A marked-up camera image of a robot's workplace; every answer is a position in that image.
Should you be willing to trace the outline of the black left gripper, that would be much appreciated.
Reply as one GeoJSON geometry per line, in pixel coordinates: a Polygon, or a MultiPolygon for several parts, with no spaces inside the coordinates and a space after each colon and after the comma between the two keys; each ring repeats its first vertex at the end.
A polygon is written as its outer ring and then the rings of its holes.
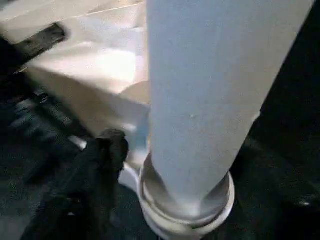
{"type": "Polygon", "coordinates": [[[0,36],[0,74],[14,74],[20,67],[52,49],[67,38],[65,30],[57,23],[19,42],[12,43],[0,36]]]}

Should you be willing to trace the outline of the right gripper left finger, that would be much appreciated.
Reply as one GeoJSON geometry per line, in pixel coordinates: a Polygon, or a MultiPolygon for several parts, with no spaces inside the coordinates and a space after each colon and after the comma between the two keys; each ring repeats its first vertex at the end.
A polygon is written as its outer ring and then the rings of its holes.
{"type": "Polygon", "coordinates": [[[22,240],[106,240],[115,186],[129,153],[125,133],[106,129],[58,175],[22,240]]]}

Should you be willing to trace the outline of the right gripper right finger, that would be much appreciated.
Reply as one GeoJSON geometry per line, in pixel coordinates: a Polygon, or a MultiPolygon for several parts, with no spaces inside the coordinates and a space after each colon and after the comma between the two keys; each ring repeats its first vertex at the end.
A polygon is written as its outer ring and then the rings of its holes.
{"type": "Polygon", "coordinates": [[[320,238],[320,194],[285,158],[244,145],[231,175],[245,229],[254,239],[320,238]]]}

